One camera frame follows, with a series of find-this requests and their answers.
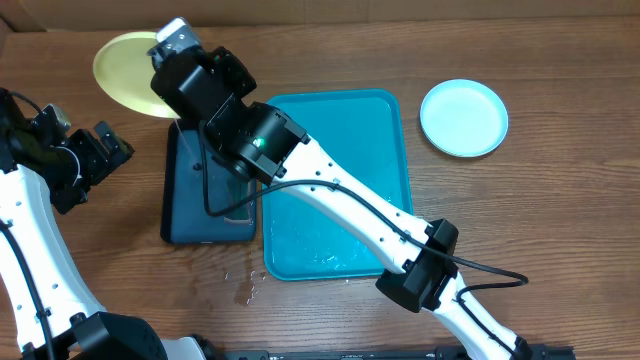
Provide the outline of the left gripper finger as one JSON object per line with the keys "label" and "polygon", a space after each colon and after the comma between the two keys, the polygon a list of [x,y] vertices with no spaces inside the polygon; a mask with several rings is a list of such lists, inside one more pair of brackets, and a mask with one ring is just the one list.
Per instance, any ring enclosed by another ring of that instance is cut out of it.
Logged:
{"label": "left gripper finger", "polygon": [[109,135],[107,137],[107,148],[111,168],[117,168],[123,165],[133,156],[134,153],[134,149],[131,145],[117,135]]}
{"label": "left gripper finger", "polygon": [[105,121],[100,121],[99,123],[97,123],[94,126],[94,130],[103,145],[114,144],[114,133],[111,127]]}

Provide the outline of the yellow plate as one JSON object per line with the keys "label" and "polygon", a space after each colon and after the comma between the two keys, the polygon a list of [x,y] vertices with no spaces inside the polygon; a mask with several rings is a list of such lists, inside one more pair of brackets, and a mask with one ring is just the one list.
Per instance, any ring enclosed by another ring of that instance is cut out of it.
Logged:
{"label": "yellow plate", "polygon": [[147,51],[157,44],[155,35],[155,32],[137,31],[111,39],[94,57],[94,78],[109,97],[130,110],[157,118],[178,119],[150,86],[155,71]]}

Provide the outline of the light blue plate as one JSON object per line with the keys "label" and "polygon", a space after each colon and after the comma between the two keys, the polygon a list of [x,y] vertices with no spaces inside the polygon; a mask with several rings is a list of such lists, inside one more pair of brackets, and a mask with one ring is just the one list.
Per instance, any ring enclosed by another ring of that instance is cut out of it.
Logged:
{"label": "light blue plate", "polygon": [[481,157],[496,150],[509,130],[502,99],[486,85],[452,79],[423,98],[420,125],[429,142],[455,157]]}

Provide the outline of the green orange sponge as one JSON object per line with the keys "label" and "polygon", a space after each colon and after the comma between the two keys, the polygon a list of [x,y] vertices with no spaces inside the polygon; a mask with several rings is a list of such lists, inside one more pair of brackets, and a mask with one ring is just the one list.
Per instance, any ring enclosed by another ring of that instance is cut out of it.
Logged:
{"label": "green orange sponge", "polygon": [[[227,198],[229,205],[235,205],[244,199],[249,193],[249,183],[235,178],[230,179],[227,185]],[[251,220],[251,206],[242,205],[225,215],[225,219],[234,223],[249,223]]]}

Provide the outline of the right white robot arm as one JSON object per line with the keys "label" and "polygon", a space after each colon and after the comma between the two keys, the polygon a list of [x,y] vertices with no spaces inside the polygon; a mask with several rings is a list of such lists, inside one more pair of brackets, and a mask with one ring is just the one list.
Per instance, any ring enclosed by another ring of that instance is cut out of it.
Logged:
{"label": "right white robot arm", "polygon": [[263,193],[287,192],[353,234],[383,264],[377,288],[411,311],[428,311],[472,359],[529,359],[531,346],[475,299],[454,253],[457,228],[425,221],[380,197],[340,167],[319,142],[277,107],[244,97],[255,81],[228,50],[205,50],[183,18],[156,35],[149,52],[152,90],[195,124],[200,147]]}

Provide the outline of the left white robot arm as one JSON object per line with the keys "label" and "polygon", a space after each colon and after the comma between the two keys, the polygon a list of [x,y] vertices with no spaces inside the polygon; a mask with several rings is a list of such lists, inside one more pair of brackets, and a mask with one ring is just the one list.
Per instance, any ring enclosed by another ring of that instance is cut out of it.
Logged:
{"label": "left white robot arm", "polygon": [[1,91],[1,277],[25,359],[205,359],[196,336],[162,340],[143,319],[108,312],[79,274],[55,216],[87,200],[134,150],[105,122],[69,131],[55,105],[32,118]]}

